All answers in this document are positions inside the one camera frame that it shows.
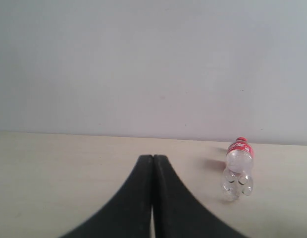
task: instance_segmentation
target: white table surface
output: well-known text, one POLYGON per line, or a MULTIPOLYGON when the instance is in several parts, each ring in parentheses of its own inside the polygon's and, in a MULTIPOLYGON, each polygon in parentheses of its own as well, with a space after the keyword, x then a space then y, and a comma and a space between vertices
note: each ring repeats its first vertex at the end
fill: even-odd
POLYGON ((220 177, 228 145, 0 132, 0 238, 69 231, 115 194, 141 154, 167 155, 192 194, 243 234, 307 237, 307 146, 252 144, 253 194, 226 202, 220 177))

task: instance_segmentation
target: bottle label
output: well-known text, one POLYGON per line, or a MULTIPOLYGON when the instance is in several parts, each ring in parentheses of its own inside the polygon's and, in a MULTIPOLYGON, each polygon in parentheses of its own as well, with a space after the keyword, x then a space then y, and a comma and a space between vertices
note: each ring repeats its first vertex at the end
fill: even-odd
POLYGON ((227 154, 231 152, 232 150, 243 150, 243 151, 250 153, 252 158, 254 157, 254 151, 252 147, 247 142, 242 141, 242 140, 237 140, 236 142, 231 144, 227 149, 227 154))

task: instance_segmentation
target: clear plastic bottle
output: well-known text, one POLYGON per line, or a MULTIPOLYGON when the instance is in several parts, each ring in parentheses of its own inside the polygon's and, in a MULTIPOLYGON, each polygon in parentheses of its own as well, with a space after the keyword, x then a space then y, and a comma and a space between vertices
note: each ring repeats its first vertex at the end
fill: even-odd
POLYGON ((240 194, 249 196, 253 190, 251 175, 254 151, 243 137, 239 137, 227 149, 226 168, 222 175, 222 188, 228 200, 236 200, 240 194))

